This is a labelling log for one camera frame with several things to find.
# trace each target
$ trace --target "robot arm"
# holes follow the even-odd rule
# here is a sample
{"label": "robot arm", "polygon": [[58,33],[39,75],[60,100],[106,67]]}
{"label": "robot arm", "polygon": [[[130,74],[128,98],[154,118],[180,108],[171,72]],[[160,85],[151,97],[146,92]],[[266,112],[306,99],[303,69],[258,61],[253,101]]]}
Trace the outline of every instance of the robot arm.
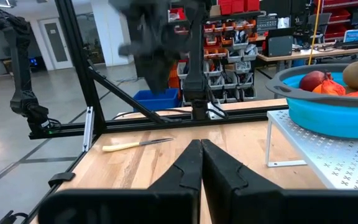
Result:
{"label": "robot arm", "polygon": [[24,18],[0,10],[0,30],[4,32],[11,49],[15,83],[11,109],[27,118],[33,134],[56,129],[55,125],[59,125],[59,122],[48,118],[48,109],[38,104],[38,99],[32,91],[27,50],[30,44],[30,25]]}
{"label": "robot arm", "polygon": [[[123,13],[128,21],[138,23],[141,27],[142,38],[132,41],[129,45],[121,46],[119,55],[134,55],[140,60],[141,67],[150,71],[145,75],[150,90],[154,93],[164,91],[170,69],[180,54],[189,52],[191,38],[187,35],[178,35],[174,32],[174,24],[168,20],[168,10],[171,0],[109,0],[110,4]],[[211,0],[185,0],[186,13],[192,26],[198,13],[198,4],[205,5],[205,15],[211,7]]]}

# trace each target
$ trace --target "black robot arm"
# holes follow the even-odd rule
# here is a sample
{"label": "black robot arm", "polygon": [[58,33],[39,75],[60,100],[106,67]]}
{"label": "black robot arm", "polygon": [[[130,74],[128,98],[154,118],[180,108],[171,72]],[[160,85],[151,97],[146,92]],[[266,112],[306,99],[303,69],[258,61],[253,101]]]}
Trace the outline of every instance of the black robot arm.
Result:
{"label": "black robot arm", "polygon": [[48,118],[48,108],[40,106],[31,87],[28,47],[30,25],[22,17],[0,9],[0,30],[4,32],[11,49],[15,93],[11,100],[13,112],[27,118],[33,134],[56,129],[60,123]]}

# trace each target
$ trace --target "wooden table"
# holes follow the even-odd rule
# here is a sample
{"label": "wooden table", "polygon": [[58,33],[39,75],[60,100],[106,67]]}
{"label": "wooden table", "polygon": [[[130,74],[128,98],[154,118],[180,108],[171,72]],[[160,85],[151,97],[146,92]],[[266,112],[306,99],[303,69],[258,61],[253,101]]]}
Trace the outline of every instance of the wooden table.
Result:
{"label": "wooden table", "polygon": [[[284,99],[251,101],[222,105],[225,110],[285,105]],[[128,117],[139,117],[132,114]],[[192,139],[210,139],[217,146],[286,189],[324,189],[324,185],[308,166],[267,168],[265,142],[267,121],[224,124],[195,128],[102,135],[75,167],[75,178],[63,183],[64,189],[146,189],[178,158]],[[103,146],[149,139],[175,138],[173,141],[105,153]],[[272,153],[275,161],[297,159],[298,155],[279,131],[273,130]],[[201,223],[211,223],[204,191],[201,195]]]}
{"label": "wooden table", "polygon": [[[328,45],[328,44],[316,44],[316,47],[320,47],[322,45]],[[284,63],[285,61],[291,62],[292,60],[296,59],[306,59],[309,58],[311,50],[301,50],[300,52],[292,52],[291,55],[288,56],[281,56],[281,57],[267,57],[262,54],[258,54],[258,58],[265,61],[265,62],[277,62],[276,72],[279,72],[284,69]],[[327,50],[325,52],[319,52],[317,50],[313,50],[312,57],[318,58],[318,57],[335,57],[335,56],[341,56],[341,55],[353,55],[358,54],[358,49],[350,49],[350,50],[343,50],[343,49],[335,49],[335,50]]]}

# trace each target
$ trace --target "gray floor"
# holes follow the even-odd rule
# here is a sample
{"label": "gray floor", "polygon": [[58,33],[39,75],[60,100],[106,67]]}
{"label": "gray floor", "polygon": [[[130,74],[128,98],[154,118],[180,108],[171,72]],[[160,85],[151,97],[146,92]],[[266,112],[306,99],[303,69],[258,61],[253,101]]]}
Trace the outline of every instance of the gray floor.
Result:
{"label": "gray floor", "polygon": [[[99,67],[110,80],[136,77],[133,65],[113,68]],[[273,75],[274,69],[266,71]],[[255,75],[257,100],[272,99],[273,93],[265,89],[268,80]],[[84,122],[78,116],[85,109],[85,101],[74,70],[59,70],[33,74],[33,89],[42,106],[49,108],[50,118],[62,123]],[[144,80],[119,85],[130,95],[148,89]],[[106,119],[132,108],[121,99],[97,85]],[[81,152],[82,137],[29,140],[25,118],[14,114],[9,100],[14,84],[9,76],[0,77],[0,219],[9,211],[29,213],[45,195],[47,181],[68,168]]]}

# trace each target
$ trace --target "blue colander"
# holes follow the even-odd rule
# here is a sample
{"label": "blue colander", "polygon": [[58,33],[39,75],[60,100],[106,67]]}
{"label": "blue colander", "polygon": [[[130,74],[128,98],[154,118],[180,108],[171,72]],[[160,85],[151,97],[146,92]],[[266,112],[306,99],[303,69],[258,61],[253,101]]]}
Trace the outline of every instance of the blue colander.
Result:
{"label": "blue colander", "polygon": [[299,89],[309,72],[331,72],[334,81],[346,86],[342,72],[348,64],[309,65],[278,72],[266,87],[287,98],[289,115],[302,128],[339,138],[358,139],[358,97],[332,96]]}

